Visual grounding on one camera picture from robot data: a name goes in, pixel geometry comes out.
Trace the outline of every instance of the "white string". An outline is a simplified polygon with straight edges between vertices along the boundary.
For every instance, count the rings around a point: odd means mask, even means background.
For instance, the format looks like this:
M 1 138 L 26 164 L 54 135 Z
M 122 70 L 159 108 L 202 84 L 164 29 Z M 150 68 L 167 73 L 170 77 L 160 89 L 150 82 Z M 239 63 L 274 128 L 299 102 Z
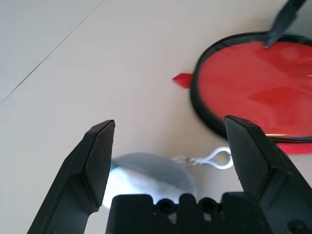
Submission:
M 219 163 L 211 161 L 211 159 L 214 158 L 220 152 L 226 152 L 229 155 L 229 160 L 226 164 L 219 164 Z M 189 163 L 192 166 L 195 166 L 198 164 L 210 164 L 217 169 L 225 170 L 233 166 L 233 159 L 232 159 L 231 150 L 229 147 L 220 147 L 220 148 L 215 149 L 207 157 L 190 158 Z

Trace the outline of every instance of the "red fabric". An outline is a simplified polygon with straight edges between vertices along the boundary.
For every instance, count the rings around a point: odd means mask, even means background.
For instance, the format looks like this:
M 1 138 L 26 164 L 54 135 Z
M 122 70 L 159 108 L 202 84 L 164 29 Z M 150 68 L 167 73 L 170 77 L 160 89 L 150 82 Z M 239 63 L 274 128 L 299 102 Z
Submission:
M 189 89 L 191 87 L 192 76 L 193 74 L 181 73 L 174 77 L 172 80 L 179 84 L 181 87 Z
M 198 89 L 217 116 L 249 119 L 266 134 L 312 135 L 312 47 L 263 42 L 226 47 L 202 64 Z

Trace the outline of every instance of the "white floor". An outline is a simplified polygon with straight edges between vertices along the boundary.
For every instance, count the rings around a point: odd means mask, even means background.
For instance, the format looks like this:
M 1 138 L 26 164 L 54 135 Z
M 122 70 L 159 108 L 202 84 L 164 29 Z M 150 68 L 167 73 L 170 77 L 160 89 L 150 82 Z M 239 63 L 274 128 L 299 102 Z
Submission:
M 217 40 L 268 30 L 284 2 L 105 0 L 91 10 L 0 103 L 0 232 L 28 230 L 65 157 L 104 120 L 117 125 L 113 157 L 196 157 L 227 145 L 198 120 L 188 90 L 171 79 L 192 72 Z M 312 157 L 291 159 L 311 185 Z M 200 166 L 192 173 L 201 178 L 201 196 L 219 201 L 241 190 L 234 169 Z M 104 233 L 107 214 L 91 215 L 85 233 Z

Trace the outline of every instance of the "white surface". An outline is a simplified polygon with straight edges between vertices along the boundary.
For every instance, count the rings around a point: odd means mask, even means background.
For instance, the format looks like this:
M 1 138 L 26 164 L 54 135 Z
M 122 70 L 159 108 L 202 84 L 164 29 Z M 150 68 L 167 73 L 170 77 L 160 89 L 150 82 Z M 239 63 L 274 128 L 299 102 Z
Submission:
M 1 0 L 0 101 L 103 0 Z
M 283 3 L 106 0 L 0 103 L 0 233 L 28 230 L 65 157 L 106 119 L 117 125 L 113 156 L 196 157 L 225 146 L 171 79 L 218 39 L 267 30 Z M 312 157 L 292 160 L 311 184 Z M 202 196 L 241 190 L 234 169 L 192 173 Z M 86 233 L 104 233 L 106 219 L 105 209 L 91 215 Z

